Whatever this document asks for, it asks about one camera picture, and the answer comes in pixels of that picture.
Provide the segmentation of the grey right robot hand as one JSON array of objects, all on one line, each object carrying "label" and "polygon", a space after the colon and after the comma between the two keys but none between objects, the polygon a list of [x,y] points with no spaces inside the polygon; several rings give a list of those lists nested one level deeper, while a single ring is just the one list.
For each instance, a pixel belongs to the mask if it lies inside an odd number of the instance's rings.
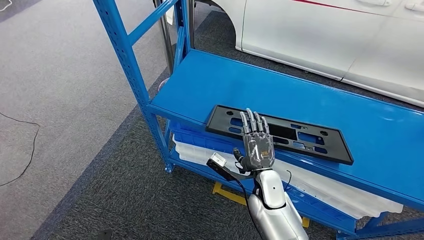
[{"label": "grey right robot hand", "polygon": [[275,161],[273,136],[264,116],[247,108],[240,112],[245,154],[233,149],[236,167],[241,174],[271,168]]}]

